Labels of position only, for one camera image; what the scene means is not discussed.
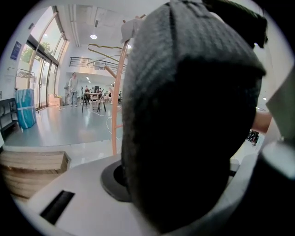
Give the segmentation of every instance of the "blue trash bin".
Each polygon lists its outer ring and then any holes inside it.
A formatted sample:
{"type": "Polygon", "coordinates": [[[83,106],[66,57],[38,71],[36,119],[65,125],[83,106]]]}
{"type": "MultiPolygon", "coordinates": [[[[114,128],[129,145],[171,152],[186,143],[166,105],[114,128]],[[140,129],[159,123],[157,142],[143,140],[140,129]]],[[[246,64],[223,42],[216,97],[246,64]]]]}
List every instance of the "blue trash bin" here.
{"type": "Polygon", "coordinates": [[[18,108],[18,123],[23,129],[32,127],[36,123],[34,105],[34,90],[22,89],[15,93],[18,108]]]}

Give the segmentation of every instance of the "railing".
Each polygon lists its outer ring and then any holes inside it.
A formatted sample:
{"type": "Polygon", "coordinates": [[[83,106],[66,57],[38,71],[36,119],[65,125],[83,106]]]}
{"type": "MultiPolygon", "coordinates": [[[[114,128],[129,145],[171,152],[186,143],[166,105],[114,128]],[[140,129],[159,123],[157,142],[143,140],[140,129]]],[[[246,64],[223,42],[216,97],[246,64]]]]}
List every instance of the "railing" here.
{"type": "MultiPolygon", "coordinates": [[[[101,68],[97,70],[105,70],[104,66],[108,66],[114,73],[117,73],[118,64],[109,62],[109,61],[103,61],[99,60],[93,63],[89,63],[91,61],[91,58],[83,58],[83,57],[71,57],[70,60],[70,66],[78,66],[78,67],[86,67],[86,68],[95,68],[97,69],[97,66],[94,66],[94,63],[99,63],[101,65],[101,68]]],[[[126,66],[123,67],[123,74],[125,74],[126,66]]]]}

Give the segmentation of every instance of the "wooden step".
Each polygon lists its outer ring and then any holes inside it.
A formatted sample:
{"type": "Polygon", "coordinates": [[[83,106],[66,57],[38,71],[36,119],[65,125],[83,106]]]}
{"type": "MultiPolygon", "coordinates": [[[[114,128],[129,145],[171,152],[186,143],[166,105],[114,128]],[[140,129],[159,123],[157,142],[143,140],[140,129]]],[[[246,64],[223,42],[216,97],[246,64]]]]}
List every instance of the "wooden step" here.
{"type": "Polygon", "coordinates": [[[67,170],[65,152],[21,153],[3,151],[0,168],[12,196],[23,201],[67,170]]]}

